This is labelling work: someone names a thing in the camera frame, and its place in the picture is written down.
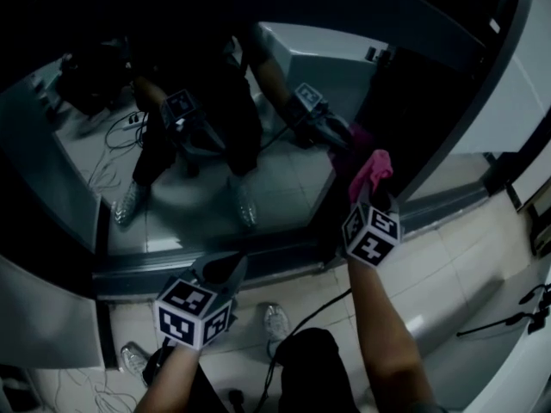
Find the cable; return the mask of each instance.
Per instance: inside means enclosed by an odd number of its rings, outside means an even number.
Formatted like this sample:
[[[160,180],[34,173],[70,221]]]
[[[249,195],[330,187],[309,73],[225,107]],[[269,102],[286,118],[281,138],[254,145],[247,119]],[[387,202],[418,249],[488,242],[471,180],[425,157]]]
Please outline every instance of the cable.
[[[547,308],[544,310],[538,311],[534,314],[519,312],[511,317],[504,318],[503,320],[499,320],[494,323],[485,324],[483,326],[480,326],[471,330],[465,330],[464,332],[457,332],[455,336],[459,337],[459,336],[473,334],[474,332],[478,332],[479,330],[489,329],[493,326],[498,326],[500,324],[505,324],[506,326],[512,326],[514,324],[517,324],[519,321],[523,320],[524,318],[530,318],[533,323],[537,324],[538,322],[544,320],[548,315],[549,315],[549,309]]]
[[[526,295],[524,295],[520,301],[518,302],[519,305],[523,305],[525,303],[528,303],[530,300],[532,300],[534,298],[534,296],[536,295],[535,292],[540,289],[540,288],[543,288],[543,292],[548,292],[549,291],[549,288],[551,288],[551,285],[546,285],[544,283],[542,283],[541,285],[537,285],[536,287],[534,287],[531,291],[529,291]]]
[[[121,130],[121,127],[116,128],[118,124],[120,124],[129,116],[132,116],[135,114],[137,115],[139,113],[140,112],[134,111],[130,114],[123,116],[122,118],[119,118],[111,125],[111,127],[105,133],[105,136],[103,138],[104,148],[102,151],[102,155],[98,159],[96,167],[92,170],[92,173],[88,179],[88,185],[92,187],[92,189],[96,191],[98,194],[101,194],[102,192],[108,189],[118,188],[121,185],[121,180],[118,179],[117,167],[114,164],[114,161],[128,154],[136,147],[136,145],[139,147],[142,146],[143,130],[144,130],[147,113],[144,113],[141,125],[138,127],[138,129],[136,130],[136,133],[134,134],[134,139],[126,140],[118,145],[112,145],[109,142],[109,136],[111,136],[114,132]],[[111,155],[115,151],[120,151],[120,150],[124,150],[124,151],[116,156],[111,157]]]
[[[275,136],[268,142],[266,145],[262,145],[260,147],[260,152],[266,150],[268,147],[270,147],[272,144],[274,144],[287,130],[289,129],[289,126],[285,126],[282,130],[277,132]]]
[[[323,306],[321,306],[317,311],[314,311],[312,314],[308,315],[306,318],[304,318],[289,334],[289,336],[284,340],[287,341],[288,338],[293,336],[302,326],[304,326],[306,323],[308,323],[312,318],[314,318],[316,315],[318,315],[320,312],[327,309],[329,306],[337,303],[339,300],[343,299],[347,295],[349,295],[352,292],[352,289],[349,289],[348,291],[345,291],[332,299],[331,301],[328,301]],[[260,401],[258,401],[257,407],[254,409],[254,413],[258,413],[260,409],[262,409],[264,403],[266,402],[266,399],[268,399],[268,389],[270,384],[272,383],[272,379],[274,378],[274,369],[276,368],[276,356],[277,354],[274,354],[274,357],[272,358],[272,361],[269,364],[268,368],[268,374],[266,375],[266,380],[264,381],[264,391],[262,396],[260,397]]]
[[[80,369],[75,370],[85,377],[84,382],[79,383],[71,374],[71,372],[69,372],[69,370],[58,370],[58,388],[56,390],[55,398],[53,400],[55,410],[57,412],[60,412],[60,408],[58,406],[58,396],[61,390],[61,372],[65,372],[69,379],[73,382],[73,384],[79,387],[84,387],[86,383],[89,383],[90,391],[92,393],[92,397],[94,398],[94,404],[96,405],[96,411],[98,413],[132,413],[135,410],[136,406],[138,405],[138,401],[134,396],[129,395],[128,393],[117,393],[115,391],[112,391],[108,387],[107,372],[103,373],[105,375],[105,380],[102,384],[103,388],[100,387],[98,389],[98,385],[101,383],[98,383],[96,381],[92,382],[90,378],[91,373],[86,374]],[[127,402],[125,402],[123,398],[129,398],[133,403],[133,407],[127,404]]]

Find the tiled floor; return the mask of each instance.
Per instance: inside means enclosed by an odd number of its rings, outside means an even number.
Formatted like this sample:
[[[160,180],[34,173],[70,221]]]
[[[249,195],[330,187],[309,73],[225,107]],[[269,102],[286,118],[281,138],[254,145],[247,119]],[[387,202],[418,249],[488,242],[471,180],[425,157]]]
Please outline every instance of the tiled floor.
[[[515,213],[506,194],[499,194],[437,231],[404,243],[393,253],[380,269],[381,278],[423,354],[452,334],[471,311],[480,307],[492,290],[489,285],[519,272],[531,262],[526,234],[523,216]],[[245,394],[245,411],[252,411],[262,392],[268,369],[262,328],[266,302],[280,303],[296,325],[348,286],[346,268],[340,267],[240,293],[238,321],[201,357],[201,365],[220,396],[226,399],[230,389],[239,388]],[[152,353],[160,344],[153,327],[151,304],[114,306],[112,324],[117,348],[135,341]],[[351,300],[336,303],[309,325],[325,327],[333,334],[358,405],[363,412],[374,411]],[[107,388],[103,390],[105,373],[89,369],[83,372],[91,375],[90,382],[78,370],[36,371],[35,378],[40,381],[40,392],[46,402],[51,406],[57,404],[62,412],[95,411],[95,397],[107,397],[111,403],[125,401],[133,407],[130,396],[138,399],[145,392],[145,387],[126,373],[109,372]],[[276,411],[281,390],[279,372],[278,369],[275,373],[265,411]],[[98,391],[130,396],[97,394]]]
[[[448,155],[408,200],[476,182],[489,168],[490,164],[481,153]]]
[[[72,114],[57,131],[68,157],[89,182],[92,174],[105,173],[90,186],[111,204],[127,190],[140,148],[105,150],[104,136],[111,125],[135,110],[132,101],[105,120],[94,132],[78,135],[83,117]],[[132,141],[135,129],[122,131],[122,123],[109,137],[111,145]],[[201,250],[221,237],[239,237],[238,222],[226,188],[230,170],[222,160],[204,161],[194,179],[186,174],[184,161],[176,158],[152,186],[146,209],[128,226],[111,223],[109,254],[132,254],[170,249]],[[285,140],[276,141],[258,158],[258,168],[249,175],[251,195],[257,204],[256,232],[282,231],[306,225],[323,197],[331,163],[323,149],[302,150]]]

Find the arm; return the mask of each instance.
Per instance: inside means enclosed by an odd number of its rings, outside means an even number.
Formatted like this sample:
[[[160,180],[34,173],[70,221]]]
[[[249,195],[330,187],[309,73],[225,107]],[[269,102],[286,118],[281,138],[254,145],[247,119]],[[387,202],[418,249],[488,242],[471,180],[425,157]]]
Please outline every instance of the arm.
[[[177,346],[145,396],[139,401],[136,413],[177,413],[185,411],[189,393],[197,372],[200,353]]]
[[[136,106],[139,110],[143,112],[158,111],[167,97],[164,91],[146,77],[137,76],[133,82],[134,97],[136,98]]]
[[[263,42],[262,29],[256,23],[240,26],[236,36],[260,90],[276,112],[285,119],[285,105],[292,94],[285,83],[282,68]]]
[[[433,404],[417,344],[394,309],[375,269],[350,258],[349,275],[363,362],[380,412]]]

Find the pink rag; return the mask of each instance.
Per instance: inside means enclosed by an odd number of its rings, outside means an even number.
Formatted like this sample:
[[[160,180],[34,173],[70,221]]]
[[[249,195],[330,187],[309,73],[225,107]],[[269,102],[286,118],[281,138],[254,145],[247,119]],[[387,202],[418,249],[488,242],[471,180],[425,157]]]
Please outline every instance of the pink rag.
[[[348,188],[350,203],[358,200],[360,191],[365,182],[371,182],[371,194],[379,186],[381,179],[387,179],[393,175],[393,166],[390,163],[390,155],[386,150],[375,150],[368,161],[358,171],[358,174]]]

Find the white sneaker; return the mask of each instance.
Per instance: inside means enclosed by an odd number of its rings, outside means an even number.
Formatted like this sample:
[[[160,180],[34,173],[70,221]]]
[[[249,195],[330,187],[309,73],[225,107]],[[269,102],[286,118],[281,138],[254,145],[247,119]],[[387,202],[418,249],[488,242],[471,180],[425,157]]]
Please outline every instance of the white sneaker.
[[[142,373],[150,357],[138,346],[138,344],[129,342],[126,346],[122,347],[121,358],[128,372],[141,380],[145,385]]]
[[[232,192],[232,200],[241,223],[247,228],[256,226],[257,206],[245,184],[245,179],[240,176],[230,175],[227,178],[227,186]]]
[[[283,308],[270,304],[264,314],[264,329],[268,335],[268,356],[272,360],[280,343],[291,333],[291,323]]]
[[[148,194],[149,187],[142,187],[132,181],[125,195],[113,202],[112,212],[115,222],[120,226],[129,225],[138,210],[145,204]]]

